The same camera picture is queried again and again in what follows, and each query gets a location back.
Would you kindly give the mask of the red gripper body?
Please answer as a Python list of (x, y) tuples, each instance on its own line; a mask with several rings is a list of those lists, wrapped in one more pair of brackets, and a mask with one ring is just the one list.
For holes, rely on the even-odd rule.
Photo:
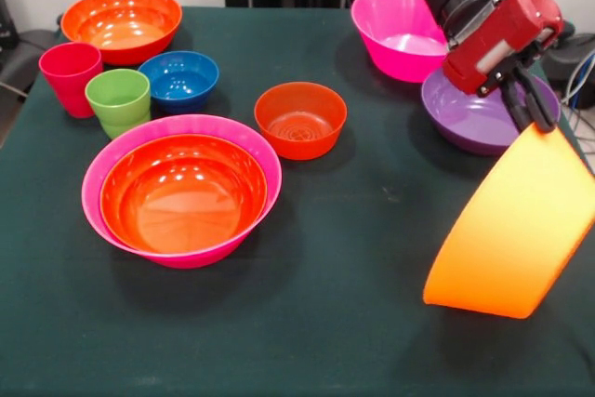
[(562, 29), (555, 0), (500, 0), (479, 28), (449, 52), (443, 74), (460, 91), (485, 96), (516, 68), (541, 57)]

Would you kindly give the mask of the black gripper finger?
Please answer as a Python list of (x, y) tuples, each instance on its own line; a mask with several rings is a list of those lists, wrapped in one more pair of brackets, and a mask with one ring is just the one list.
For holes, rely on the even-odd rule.
[(500, 85), (502, 101), (518, 131), (524, 131), (531, 124), (530, 116), (521, 104), (517, 87), (513, 81), (505, 80)]
[(531, 121), (543, 133), (553, 131), (557, 121), (549, 107), (548, 96), (544, 95), (544, 82), (532, 75), (522, 65), (517, 65), (514, 68), (514, 77), (524, 90), (524, 103)]

